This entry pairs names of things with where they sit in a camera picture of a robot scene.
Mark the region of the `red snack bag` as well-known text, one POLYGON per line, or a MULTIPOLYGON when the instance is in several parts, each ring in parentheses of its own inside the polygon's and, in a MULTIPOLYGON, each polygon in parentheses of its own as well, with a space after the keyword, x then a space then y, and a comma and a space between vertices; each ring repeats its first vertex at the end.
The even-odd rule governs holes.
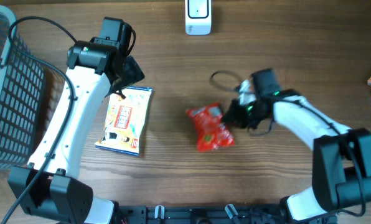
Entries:
POLYGON ((186 114, 197 131, 196 146, 199 152, 214 151, 235 144, 233 134, 222 122, 223 114, 219 103, 188 109, 186 114))

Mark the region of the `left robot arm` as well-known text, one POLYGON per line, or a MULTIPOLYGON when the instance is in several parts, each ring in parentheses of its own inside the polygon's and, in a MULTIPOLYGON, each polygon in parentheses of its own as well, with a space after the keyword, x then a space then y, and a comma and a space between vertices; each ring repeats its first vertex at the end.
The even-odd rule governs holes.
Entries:
POLYGON ((9 173, 15 207, 60 223, 128 223, 118 202, 96 197, 78 175, 100 103, 144 78, 131 56, 135 41, 128 23, 106 17, 99 36, 69 48, 65 85, 49 127, 27 165, 9 173))

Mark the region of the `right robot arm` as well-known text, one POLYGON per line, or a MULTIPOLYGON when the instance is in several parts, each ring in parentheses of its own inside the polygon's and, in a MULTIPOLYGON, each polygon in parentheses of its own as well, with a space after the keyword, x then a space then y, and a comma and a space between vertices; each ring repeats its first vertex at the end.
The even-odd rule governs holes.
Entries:
POLYGON ((284 217, 308 222, 337 213, 361 217, 371 202, 371 132, 340 124, 293 89, 284 90, 273 69, 251 74, 252 90, 238 86, 222 121, 256 129, 265 119, 295 134, 312 151, 312 181, 282 199, 284 217))

